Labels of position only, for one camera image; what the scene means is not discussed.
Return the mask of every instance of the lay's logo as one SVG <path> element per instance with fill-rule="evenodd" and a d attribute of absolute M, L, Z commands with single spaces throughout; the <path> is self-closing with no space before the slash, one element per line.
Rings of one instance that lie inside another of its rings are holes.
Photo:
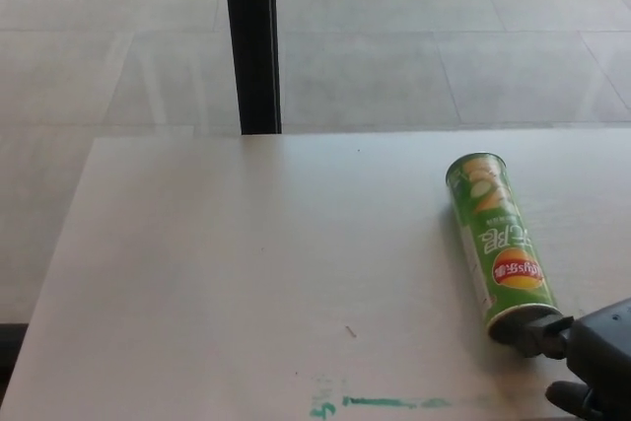
<path fill-rule="evenodd" d="M 507 248 L 493 262 L 493 279 L 498 285 L 533 290 L 543 284 L 543 272 L 534 256 L 521 248 Z"/>

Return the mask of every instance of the green cylindrical can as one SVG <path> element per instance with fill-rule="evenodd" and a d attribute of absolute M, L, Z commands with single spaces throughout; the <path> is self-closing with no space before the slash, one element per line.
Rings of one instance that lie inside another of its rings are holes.
<path fill-rule="evenodd" d="M 517 344 L 526 324 L 560 315 L 509 185 L 490 153 L 456 160 L 447 186 L 489 336 Z"/>

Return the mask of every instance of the green smudge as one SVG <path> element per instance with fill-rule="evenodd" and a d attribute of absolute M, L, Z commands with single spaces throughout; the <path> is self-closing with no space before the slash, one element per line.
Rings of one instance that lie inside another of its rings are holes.
<path fill-rule="evenodd" d="M 397 398 L 352 398 L 350 396 L 344 396 L 342 404 L 344 406 L 348 406 L 349 404 L 361 404 L 364 406 L 387 406 L 392 408 L 409 409 L 418 407 L 416 403 L 411 403 Z"/>
<path fill-rule="evenodd" d="M 331 416 L 335 414 L 335 406 L 331 403 L 325 403 L 320 408 L 314 408 L 309 412 L 312 418 L 326 419 L 326 411 L 331 413 Z"/>
<path fill-rule="evenodd" d="M 422 408 L 447 408 L 451 404 L 443 398 L 430 398 L 421 401 Z"/>

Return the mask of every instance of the white table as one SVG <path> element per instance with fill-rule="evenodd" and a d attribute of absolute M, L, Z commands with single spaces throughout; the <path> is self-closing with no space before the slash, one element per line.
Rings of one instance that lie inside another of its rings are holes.
<path fill-rule="evenodd" d="M 564 364 L 494 345 L 475 306 L 444 174 L 478 150 L 562 309 L 631 295 L 631 131 L 101 139 L 0 419 L 559 415 Z"/>

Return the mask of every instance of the tiled floor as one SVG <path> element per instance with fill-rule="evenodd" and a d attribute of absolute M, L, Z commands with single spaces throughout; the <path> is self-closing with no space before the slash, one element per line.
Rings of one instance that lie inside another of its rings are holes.
<path fill-rule="evenodd" d="M 631 122 L 631 0 L 278 0 L 289 132 Z M 236 134 L 226 0 L 0 0 L 0 320 L 95 137 Z"/>

